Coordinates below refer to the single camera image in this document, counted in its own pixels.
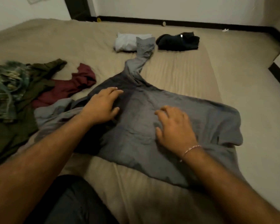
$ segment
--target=bracelet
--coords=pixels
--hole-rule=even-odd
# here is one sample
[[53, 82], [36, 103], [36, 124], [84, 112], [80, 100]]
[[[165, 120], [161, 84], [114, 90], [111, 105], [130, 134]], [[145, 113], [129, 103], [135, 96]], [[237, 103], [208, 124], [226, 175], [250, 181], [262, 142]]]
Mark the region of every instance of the bracelet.
[[195, 145], [191, 148], [189, 148], [184, 154], [183, 154], [183, 157], [187, 154], [188, 151], [190, 151], [192, 148], [197, 148], [197, 147], [201, 147], [201, 145]]

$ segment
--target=mattress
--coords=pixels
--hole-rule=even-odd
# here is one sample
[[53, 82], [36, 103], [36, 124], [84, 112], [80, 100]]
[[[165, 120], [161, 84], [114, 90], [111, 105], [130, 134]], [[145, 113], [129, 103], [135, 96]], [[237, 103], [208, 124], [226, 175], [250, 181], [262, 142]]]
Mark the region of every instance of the mattress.
[[[157, 38], [191, 31], [185, 27], [36, 19], [0, 32], [0, 64], [6, 60], [46, 63], [60, 58], [68, 64], [53, 78], [69, 80], [84, 63], [93, 69], [99, 85], [120, 73], [124, 62], [135, 56], [113, 50], [118, 32]], [[221, 102], [202, 39], [198, 50], [168, 52], [156, 47], [141, 75], [160, 89]], [[73, 99], [86, 96], [95, 86], [75, 94]], [[73, 154], [61, 172], [68, 173], [84, 177], [121, 224], [223, 222], [204, 192], [173, 186], [98, 157]]]

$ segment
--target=gray fabric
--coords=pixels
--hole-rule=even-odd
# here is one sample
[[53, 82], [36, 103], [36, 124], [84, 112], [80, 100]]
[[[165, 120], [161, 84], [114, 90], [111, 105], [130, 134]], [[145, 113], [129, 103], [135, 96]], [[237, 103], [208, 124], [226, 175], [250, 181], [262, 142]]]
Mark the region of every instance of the gray fabric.
[[[145, 45], [145, 40], [138, 41], [137, 54], [142, 53], [147, 59], [152, 54], [151, 46]], [[205, 151], [243, 179], [232, 147], [243, 142], [239, 112], [227, 105], [170, 93], [150, 85], [138, 74], [140, 60], [140, 55], [134, 61], [128, 60], [123, 72], [97, 86], [87, 97], [72, 103], [71, 111], [47, 123], [38, 140], [78, 113], [101, 89], [116, 86], [124, 91], [114, 103], [120, 108], [119, 115], [114, 121], [91, 128], [78, 145], [78, 152], [97, 155], [171, 184], [200, 187], [189, 167], [156, 142], [155, 127], [160, 126], [160, 122], [154, 111], [171, 105], [189, 115]]]
[[136, 38], [139, 37], [141, 39], [146, 39], [152, 37], [151, 34], [145, 35], [135, 35], [135, 34], [117, 34], [117, 38], [115, 40], [114, 49], [116, 52], [121, 51], [136, 51], [137, 50], [137, 41]]
[[73, 101], [71, 98], [64, 98], [56, 101], [54, 104], [47, 107], [39, 107], [34, 110], [34, 117], [37, 126], [40, 128], [49, 120], [54, 119], [59, 114], [63, 113], [70, 103]]

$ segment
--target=light switch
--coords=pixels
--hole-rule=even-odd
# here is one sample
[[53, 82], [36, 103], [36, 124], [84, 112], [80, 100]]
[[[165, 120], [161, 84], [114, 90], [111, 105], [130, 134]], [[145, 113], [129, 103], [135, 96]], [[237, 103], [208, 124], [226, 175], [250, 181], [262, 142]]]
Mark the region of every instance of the light switch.
[[27, 0], [29, 2], [30, 5], [35, 4], [41, 0]]

